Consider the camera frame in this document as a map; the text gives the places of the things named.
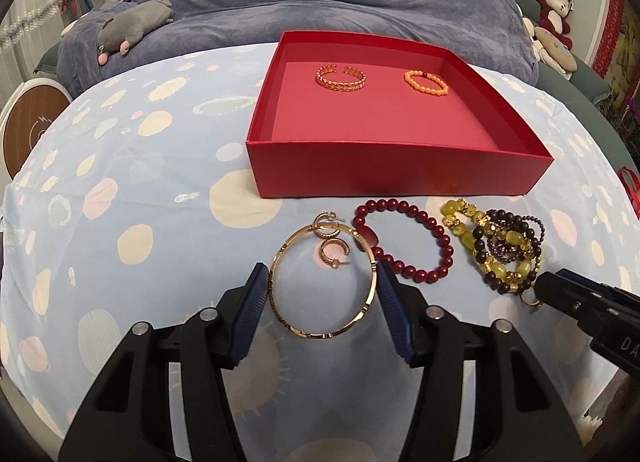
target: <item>blue blanket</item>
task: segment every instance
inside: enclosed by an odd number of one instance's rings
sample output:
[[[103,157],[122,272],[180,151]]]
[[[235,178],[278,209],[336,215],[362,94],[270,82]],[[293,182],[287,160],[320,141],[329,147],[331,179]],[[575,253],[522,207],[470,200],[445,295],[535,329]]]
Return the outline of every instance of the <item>blue blanket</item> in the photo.
[[[535,84],[538,69],[514,0],[170,0],[175,21],[125,57],[97,63],[105,19],[147,0],[107,3],[60,45],[58,77],[73,97],[121,72],[212,48],[278,41],[285,30],[344,30],[449,48],[467,62]]]

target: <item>red beaded bracelet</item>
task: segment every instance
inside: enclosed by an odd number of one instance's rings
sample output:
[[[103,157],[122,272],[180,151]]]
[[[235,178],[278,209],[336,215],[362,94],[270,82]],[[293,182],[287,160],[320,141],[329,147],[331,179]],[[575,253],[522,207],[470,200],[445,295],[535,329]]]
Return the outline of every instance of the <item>red beaded bracelet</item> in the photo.
[[[409,218],[414,218],[419,224],[423,224],[431,234],[437,238],[436,242],[440,246],[440,265],[435,270],[419,269],[413,265],[405,265],[402,260],[395,260],[391,254],[385,254],[382,248],[378,247],[378,236],[369,227],[366,226],[365,216],[373,211],[398,211],[405,213]],[[440,278],[444,278],[449,273],[449,268],[453,265],[453,247],[450,245],[451,238],[444,233],[444,227],[439,226],[435,218],[430,217],[427,211],[420,211],[418,206],[410,206],[406,200],[399,202],[395,198],[389,200],[380,199],[367,200],[363,206],[358,206],[356,216],[354,217],[353,226],[359,232],[373,250],[376,260],[386,260],[391,264],[394,273],[402,274],[405,278],[412,278],[414,282],[435,283]]]

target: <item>gray stuffed animal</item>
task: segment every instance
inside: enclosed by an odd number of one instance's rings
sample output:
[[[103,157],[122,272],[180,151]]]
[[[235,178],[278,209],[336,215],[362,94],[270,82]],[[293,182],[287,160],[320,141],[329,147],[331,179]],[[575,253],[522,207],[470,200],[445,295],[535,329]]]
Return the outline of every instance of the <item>gray stuffed animal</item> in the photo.
[[[105,65],[114,52],[125,55],[143,36],[171,23],[171,6],[169,0],[150,0],[106,20],[98,33],[98,64]]]

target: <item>red stuffed monkey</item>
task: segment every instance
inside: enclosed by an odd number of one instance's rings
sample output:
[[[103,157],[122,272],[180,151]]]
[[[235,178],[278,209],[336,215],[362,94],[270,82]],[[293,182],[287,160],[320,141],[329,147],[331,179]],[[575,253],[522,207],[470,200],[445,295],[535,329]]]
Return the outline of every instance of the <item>red stuffed monkey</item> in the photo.
[[[566,36],[566,34],[571,31],[571,27],[566,22],[566,17],[574,10],[574,0],[536,1],[541,7],[540,21],[538,24],[556,36],[568,50],[571,50],[574,44],[571,39]]]

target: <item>jewelry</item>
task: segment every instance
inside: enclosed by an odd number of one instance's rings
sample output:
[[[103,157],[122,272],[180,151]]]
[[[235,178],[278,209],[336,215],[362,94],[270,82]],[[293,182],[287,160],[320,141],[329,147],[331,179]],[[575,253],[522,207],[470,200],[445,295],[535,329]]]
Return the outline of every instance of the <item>jewelry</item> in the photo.
[[[428,80],[439,84],[440,90],[436,90],[435,88],[423,87],[415,79],[412,79],[413,76],[425,77]],[[449,93],[449,86],[442,79],[434,76],[433,74],[427,74],[422,70],[409,70],[405,72],[404,80],[409,83],[414,89],[418,90],[418,92],[422,92],[423,94],[431,94],[432,96],[446,96]]]
[[[342,250],[344,251],[344,255],[345,256],[349,255],[350,249],[349,249],[349,245],[347,244],[347,242],[345,242],[341,238],[329,238],[328,240],[325,240],[324,242],[322,242],[322,244],[320,245],[320,259],[323,262],[325,262],[327,265],[330,265],[331,268],[338,268],[341,265],[349,265],[349,264],[351,264],[351,262],[342,262],[342,261],[338,260],[338,258],[329,258],[326,255],[326,253],[324,252],[324,248],[326,246],[330,246],[332,244],[335,244],[336,246],[341,246]]]
[[[273,279],[274,279],[276,270],[278,268],[278,264],[280,263],[280,260],[283,257],[284,253],[287,251],[287,249],[289,249],[291,247],[291,245],[293,243],[295,243],[299,238],[301,238],[304,235],[307,235],[309,233],[314,232],[318,228],[319,229],[323,229],[323,230],[327,230],[327,229],[339,230],[339,231],[342,231],[342,232],[350,234],[351,236],[353,236],[353,238],[355,238],[357,240],[357,242],[360,244],[360,246],[362,247],[364,252],[366,252],[367,256],[369,257],[369,263],[370,263],[370,267],[371,267],[371,286],[369,287],[369,294],[367,295],[367,299],[364,302],[364,305],[358,311],[358,313],[346,325],[344,325],[342,328],[340,328],[340,329],[338,329],[338,330],[336,330],[334,332],[327,332],[327,333],[323,333],[323,334],[312,334],[312,333],[309,333],[309,332],[304,332],[304,331],[294,327],[293,325],[289,324],[280,315],[280,312],[278,311],[278,307],[276,305],[275,294],[273,293]],[[362,319],[362,317],[365,315],[365,312],[369,309],[369,307],[371,306],[371,303],[373,302],[373,297],[376,294],[376,282],[377,282],[377,280],[378,280],[378,271],[377,271],[377,267],[376,267],[376,259],[373,256],[373,252],[371,251],[371,247],[369,247],[369,244],[367,243],[367,241],[363,238],[363,236],[360,235],[359,232],[357,232],[357,230],[352,229],[352,228],[350,228],[349,226],[347,226],[345,224],[340,224],[338,222],[322,222],[320,224],[310,224],[308,226],[303,227],[302,229],[297,230],[289,238],[287,238],[286,241],[284,242],[284,244],[278,250],[278,252],[276,252],[276,255],[273,257],[273,262],[272,262],[271,268],[269,270],[269,280],[268,280],[269,303],[271,304],[271,309],[273,310],[273,313],[274,313],[276,319],[280,323],[282,323],[284,328],[286,328],[287,330],[293,332],[295,335],[303,337],[303,338],[306,338],[306,339],[330,339],[332,337],[335,337],[335,336],[337,336],[339,334],[342,334],[342,333],[346,332],[352,326],[354,326],[358,321],[360,321]]]
[[[364,75],[364,72],[353,68],[353,67],[345,67],[344,73],[354,76],[357,81],[354,83],[342,83],[336,81],[329,81],[328,79],[323,78],[322,76],[325,74],[330,74],[331,72],[336,72],[338,70],[338,65],[326,65],[316,72],[316,82],[323,88],[328,88],[329,90],[337,90],[340,92],[352,92],[353,90],[360,90],[367,79]]]
[[[329,220],[329,222],[334,222],[335,220],[338,220],[338,222],[345,222],[344,218],[340,218],[339,216],[336,216],[335,213],[331,212],[331,213],[320,213],[316,219],[314,220],[314,233],[316,234],[316,236],[322,240],[326,239],[326,238],[335,238],[336,236],[338,236],[340,234],[340,229],[336,229],[334,231],[332,231],[331,233],[323,233],[322,231],[320,231],[319,229],[319,224],[322,220]]]
[[[466,225],[456,218],[456,213],[462,213],[470,217],[476,224],[473,231],[469,231]],[[542,266],[542,248],[536,238],[535,230],[529,227],[526,220],[533,221],[540,226],[541,237],[544,226],[539,219],[523,217],[506,212],[503,209],[491,209],[486,213],[479,211],[475,205],[469,204],[464,199],[449,200],[442,206],[443,222],[449,227],[455,236],[460,238],[462,244],[472,251],[473,257],[478,262],[483,273],[484,282],[500,294],[522,295],[531,288],[536,280],[537,273]],[[487,247],[483,238],[492,246]],[[500,251],[500,255],[508,254],[507,259],[519,260],[514,271],[508,271],[504,265],[496,261],[495,255],[487,253],[485,248]],[[528,302],[520,298],[527,306],[538,309],[542,304]]]
[[[402,260],[396,260],[391,254],[385,254],[382,248],[377,247],[378,237],[373,230],[366,226],[365,216],[373,211],[398,211],[405,213],[409,218],[415,219],[419,224],[423,224],[431,234],[436,238],[437,244],[440,246],[440,265],[427,272],[423,269],[416,269],[413,265],[405,265]],[[395,198],[389,200],[380,199],[367,200],[367,202],[358,206],[356,216],[352,220],[353,225],[360,234],[367,237],[369,245],[372,247],[373,255],[376,260],[386,260],[391,264],[391,269],[396,274],[402,274],[405,278],[412,278],[416,283],[436,283],[440,278],[444,278],[449,273],[449,268],[453,265],[453,247],[451,246],[451,238],[444,233],[444,227],[439,226],[435,218],[430,217],[427,211],[420,211],[418,206],[410,206],[406,200],[399,202]]]

